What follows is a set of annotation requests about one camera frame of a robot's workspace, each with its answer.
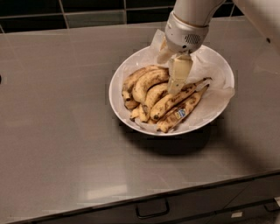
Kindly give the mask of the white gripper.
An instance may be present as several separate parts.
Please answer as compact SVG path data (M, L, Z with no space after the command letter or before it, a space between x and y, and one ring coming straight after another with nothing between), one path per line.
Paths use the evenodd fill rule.
M169 61L168 93L177 94L186 84L186 80L193 66L190 55L181 54L176 58L171 57L175 53L194 53L197 51L206 35L207 26L187 24L176 17L172 11L164 29L163 40L157 56L157 63L164 64Z

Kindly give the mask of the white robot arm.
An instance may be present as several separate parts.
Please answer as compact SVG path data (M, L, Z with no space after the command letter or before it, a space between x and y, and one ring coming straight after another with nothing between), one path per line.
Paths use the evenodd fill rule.
M168 92L178 93L192 70L191 54L202 46L213 17L226 2L233 4L229 16L246 19L280 52L280 0L176 0L164 28L157 62L169 64Z

